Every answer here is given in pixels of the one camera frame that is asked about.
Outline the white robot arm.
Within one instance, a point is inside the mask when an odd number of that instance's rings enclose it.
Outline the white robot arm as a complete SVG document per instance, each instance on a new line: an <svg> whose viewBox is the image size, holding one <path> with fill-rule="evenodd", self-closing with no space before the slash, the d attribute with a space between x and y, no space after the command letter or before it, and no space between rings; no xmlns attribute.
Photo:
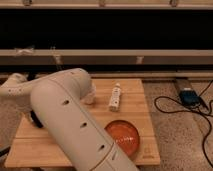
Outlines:
<svg viewBox="0 0 213 171"><path fill-rule="evenodd" d="M77 171L139 171L82 105L91 88L91 77L81 68L32 81L14 73L0 86L0 97L25 98Z"/></svg>

